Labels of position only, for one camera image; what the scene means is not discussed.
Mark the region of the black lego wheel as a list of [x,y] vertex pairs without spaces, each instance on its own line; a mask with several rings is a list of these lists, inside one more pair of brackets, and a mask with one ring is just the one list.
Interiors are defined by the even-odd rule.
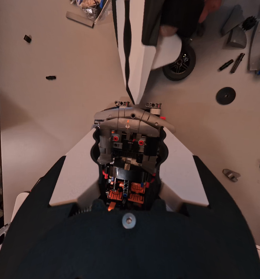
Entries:
[[183,44],[179,57],[169,65],[163,66],[163,74],[171,81],[187,78],[196,65],[196,54],[189,44]]

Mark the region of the black round lego disc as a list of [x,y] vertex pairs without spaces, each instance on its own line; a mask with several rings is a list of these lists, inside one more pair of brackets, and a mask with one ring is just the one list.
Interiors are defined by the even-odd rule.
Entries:
[[216,101],[221,105],[228,105],[236,98],[236,91],[231,87],[224,87],[216,94]]

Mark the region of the grey curved lego piece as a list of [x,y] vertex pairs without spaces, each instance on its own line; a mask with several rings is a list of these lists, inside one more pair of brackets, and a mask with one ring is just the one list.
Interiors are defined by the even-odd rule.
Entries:
[[232,182],[238,182],[238,178],[241,176],[239,173],[234,172],[230,169],[223,169],[222,173]]

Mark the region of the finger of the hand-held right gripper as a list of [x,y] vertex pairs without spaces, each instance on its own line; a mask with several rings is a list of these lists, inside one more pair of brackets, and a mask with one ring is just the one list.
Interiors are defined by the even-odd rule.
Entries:
[[130,100],[133,104],[135,104],[128,86],[130,76],[129,56],[131,52],[132,40],[131,23],[129,17],[130,1],[112,0],[112,13],[124,84]]
[[151,71],[156,47],[142,43],[144,0],[130,0],[129,19],[131,24],[131,51],[129,55],[128,87],[134,103],[139,104]]

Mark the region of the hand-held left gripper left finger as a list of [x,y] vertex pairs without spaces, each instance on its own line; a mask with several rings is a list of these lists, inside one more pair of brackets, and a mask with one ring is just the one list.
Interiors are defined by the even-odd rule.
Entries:
[[81,209],[99,198],[99,128],[93,128],[67,154],[49,204],[77,203]]

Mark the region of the grey lego wedge panel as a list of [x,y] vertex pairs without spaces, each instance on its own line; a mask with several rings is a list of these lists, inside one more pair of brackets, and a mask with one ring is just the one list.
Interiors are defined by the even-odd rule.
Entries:
[[221,35],[224,36],[226,33],[231,31],[234,27],[240,25],[245,20],[241,5],[235,5],[228,19],[222,26],[220,31]]

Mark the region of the person's right hand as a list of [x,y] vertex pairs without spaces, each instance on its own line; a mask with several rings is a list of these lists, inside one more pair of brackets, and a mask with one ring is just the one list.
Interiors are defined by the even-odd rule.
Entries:
[[204,0],[204,8],[199,17],[198,23],[203,23],[208,14],[217,11],[222,4],[222,0]]

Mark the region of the black lego gear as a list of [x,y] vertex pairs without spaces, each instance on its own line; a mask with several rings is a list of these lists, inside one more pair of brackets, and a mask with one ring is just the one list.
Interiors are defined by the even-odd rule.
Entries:
[[250,16],[245,19],[242,23],[241,28],[245,31],[252,29],[257,23],[257,18],[255,16]]

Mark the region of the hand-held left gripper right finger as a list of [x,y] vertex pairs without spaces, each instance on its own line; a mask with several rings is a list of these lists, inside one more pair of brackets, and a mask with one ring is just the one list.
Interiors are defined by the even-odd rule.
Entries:
[[180,211],[184,204],[208,208],[209,201],[193,153],[166,127],[160,129],[159,156],[157,197],[164,201],[166,210]]

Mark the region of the grey lego car model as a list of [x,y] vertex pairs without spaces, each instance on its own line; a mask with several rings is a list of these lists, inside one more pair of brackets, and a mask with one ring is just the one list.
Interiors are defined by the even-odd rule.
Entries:
[[164,129],[175,133],[160,112],[161,103],[141,109],[115,101],[115,107],[94,115],[100,199],[108,211],[148,210],[159,198],[161,182],[156,176],[167,158]]

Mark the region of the grey lego curved panel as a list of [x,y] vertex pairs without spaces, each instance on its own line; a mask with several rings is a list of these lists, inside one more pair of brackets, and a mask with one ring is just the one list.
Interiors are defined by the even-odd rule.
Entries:
[[234,27],[229,33],[226,45],[228,47],[245,49],[247,45],[247,37],[244,30],[239,26]]

